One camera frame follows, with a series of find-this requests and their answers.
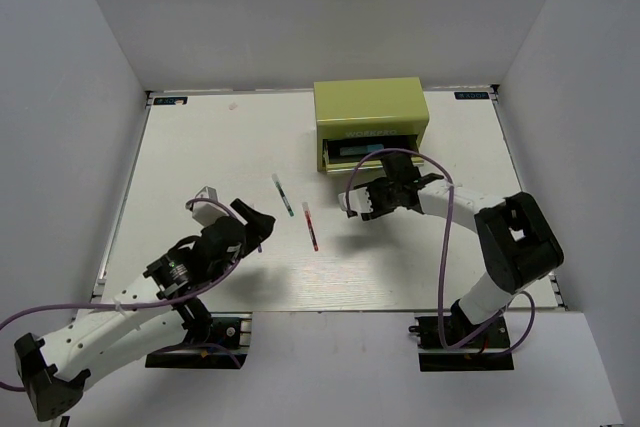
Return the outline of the green metal drawer box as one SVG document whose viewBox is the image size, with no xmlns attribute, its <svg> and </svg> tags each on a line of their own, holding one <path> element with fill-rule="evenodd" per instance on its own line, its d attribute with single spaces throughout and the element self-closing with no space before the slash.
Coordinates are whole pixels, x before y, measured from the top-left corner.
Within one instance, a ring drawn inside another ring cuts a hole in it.
<svg viewBox="0 0 640 427">
<path fill-rule="evenodd" d="M 417 77 L 319 81 L 313 94 L 319 172 L 345 172 L 364 157 L 342 157 L 341 147 L 417 150 L 430 120 Z"/>
</svg>

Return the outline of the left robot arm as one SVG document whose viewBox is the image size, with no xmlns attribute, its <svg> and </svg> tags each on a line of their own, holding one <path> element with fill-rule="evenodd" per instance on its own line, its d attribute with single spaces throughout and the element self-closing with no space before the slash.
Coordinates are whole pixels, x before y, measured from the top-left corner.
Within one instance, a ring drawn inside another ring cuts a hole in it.
<svg viewBox="0 0 640 427">
<path fill-rule="evenodd" d="M 215 321 L 200 294 L 256 251 L 276 220 L 239 199 L 229 207 L 191 199 L 187 208 L 202 226 L 199 234 L 176 242 L 109 303 L 15 342 L 17 372 L 39 422 L 62 416 L 99 380 L 151 353 L 212 347 Z"/>
</svg>

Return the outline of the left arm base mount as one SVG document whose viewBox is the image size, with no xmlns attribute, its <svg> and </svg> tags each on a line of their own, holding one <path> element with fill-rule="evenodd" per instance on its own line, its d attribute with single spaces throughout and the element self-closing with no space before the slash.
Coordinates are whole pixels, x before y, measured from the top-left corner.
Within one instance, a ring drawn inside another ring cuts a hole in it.
<svg viewBox="0 0 640 427">
<path fill-rule="evenodd" d="M 213 314 L 206 339 L 189 334 L 180 347 L 166 347 L 146 356 L 148 369 L 239 370 L 251 343 L 250 313 Z"/>
</svg>

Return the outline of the blue highlighter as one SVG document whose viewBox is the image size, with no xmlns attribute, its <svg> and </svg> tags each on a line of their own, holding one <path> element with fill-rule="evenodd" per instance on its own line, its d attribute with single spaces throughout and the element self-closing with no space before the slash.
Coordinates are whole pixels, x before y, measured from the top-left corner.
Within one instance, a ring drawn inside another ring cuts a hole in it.
<svg viewBox="0 0 640 427">
<path fill-rule="evenodd" d="M 346 146 L 341 147 L 339 149 L 339 154 L 342 157 L 353 157 L 353 156 L 366 156 L 370 153 L 383 149 L 384 146 L 382 144 L 367 144 L 367 145 L 355 145 L 355 146 Z"/>
</svg>

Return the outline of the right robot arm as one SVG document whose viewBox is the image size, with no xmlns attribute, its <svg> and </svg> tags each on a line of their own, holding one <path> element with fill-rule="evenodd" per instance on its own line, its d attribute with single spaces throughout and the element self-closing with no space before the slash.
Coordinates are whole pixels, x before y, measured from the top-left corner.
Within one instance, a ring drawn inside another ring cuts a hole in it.
<svg viewBox="0 0 640 427">
<path fill-rule="evenodd" d="M 477 344 L 518 295 L 563 264 L 563 249 L 531 194 L 501 197 L 459 187 L 442 166 L 421 173 L 413 163 L 414 152 L 406 149 L 381 149 L 376 155 L 383 176 L 361 185 L 349 183 L 340 196 L 348 216 L 369 221 L 404 208 L 444 219 L 440 288 L 445 286 L 452 227 L 478 237 L 484 274 L 449 310 L 444 294 L 437 294 L 438 335 L 444 348 Z"/>
</svg>

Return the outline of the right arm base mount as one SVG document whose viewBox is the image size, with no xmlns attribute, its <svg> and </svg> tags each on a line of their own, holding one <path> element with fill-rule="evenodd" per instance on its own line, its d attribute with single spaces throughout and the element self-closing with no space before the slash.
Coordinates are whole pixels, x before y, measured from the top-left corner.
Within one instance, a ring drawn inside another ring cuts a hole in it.
<svg viewBox="0 0 640 427">
<path fill-rule="evenodd" d="M 503 317 L 478 337 L 455 350 L 442 347 L 436 316 L 416 317 L 408 327 L 408 334 L 417 341 L 421 372 L 493 372 L 514 369 L 512 354 L 503 354 L 503 351 L 511 347 Z"/>
</svg>

